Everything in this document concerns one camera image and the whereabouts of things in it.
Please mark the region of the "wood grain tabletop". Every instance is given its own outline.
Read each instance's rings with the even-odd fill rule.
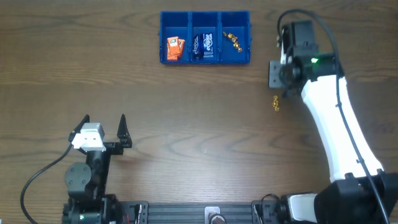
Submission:
[[[85,114],[116,140],[122,113],[132,149],[111,159],[107,193],[149,202],[251,202],[324,189],[326,154],[301,98],[267,87],[278,16],[313,10],[335,33],[348,91],[371,149],[398,172],[398,1],[0,1],[0,219],[28,223],[26,181],[58,158]],[[165,66],[160,11],[249,10],[249,65]],[[284,22],[306,19],[287,16]],[[316,26],[322,51],[331,50]],[[60,223],[71,151],[28,188],[39,223]],[[397,212],[391,221],[397,221]]]

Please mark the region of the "blue plastic bin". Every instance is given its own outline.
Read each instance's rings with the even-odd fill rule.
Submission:
[[[249,11],[170,12],[160,13],[159,58],[164,64],[240,64],[249,63],[251,53]],[[243,51],[238,53],[223,31],[234,34]],[[197,34],[213,33],[213,57],[193,58],[192,40]],[[182,58],[167,61],[167,38],[178,36],[185,40]]]

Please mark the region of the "green led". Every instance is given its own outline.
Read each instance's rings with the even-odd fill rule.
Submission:
[[[317,58],[311,58],[312,63],[317,63],[318,61],[319,61],[319,59],[317,59]]]

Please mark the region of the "blue candy wrapper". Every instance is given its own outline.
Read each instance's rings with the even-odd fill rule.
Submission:
[[[203,37],[202,35],[196,35],[193,38],[193,58],[203,58]]]
[[[203,55],[204,57],[213,56],[213,33],[203,34]]]

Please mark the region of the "brown table surface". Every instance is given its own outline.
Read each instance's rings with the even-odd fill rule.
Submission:
[[[250,202],[329,182],[317,128],[300,98],[267,87],[278,16],[301,7],[333,29],[363,133],[398,171],[398,1],[4,0],[0,2],[0,219],[27,223],[26,181],[60,156],[85,114],[116,140],[124,113],[134,148],[114,156],[107,193],[149,202]],[[251,12],[247,66],[165,66],[159,12]],[[293,15],[286,18],[304,19]],[[317,27],[321,50],[330,50]],[[71,151],[29,187],[39,223],[60,223]]]

